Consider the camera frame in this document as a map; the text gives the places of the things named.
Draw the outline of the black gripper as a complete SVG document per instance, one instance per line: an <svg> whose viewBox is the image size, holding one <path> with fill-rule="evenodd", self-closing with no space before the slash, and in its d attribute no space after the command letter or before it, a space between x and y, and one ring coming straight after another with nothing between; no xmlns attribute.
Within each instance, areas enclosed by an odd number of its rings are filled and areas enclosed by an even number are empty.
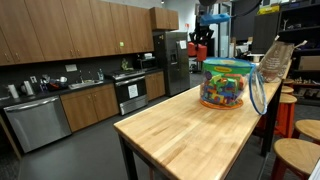
<svg viewBox="0 0 320 180"><path fill-rule="evenodd" d="M209 26L197 24L195 30L189 34L190 40L194 44L207 45L214 31Z"/></svg>

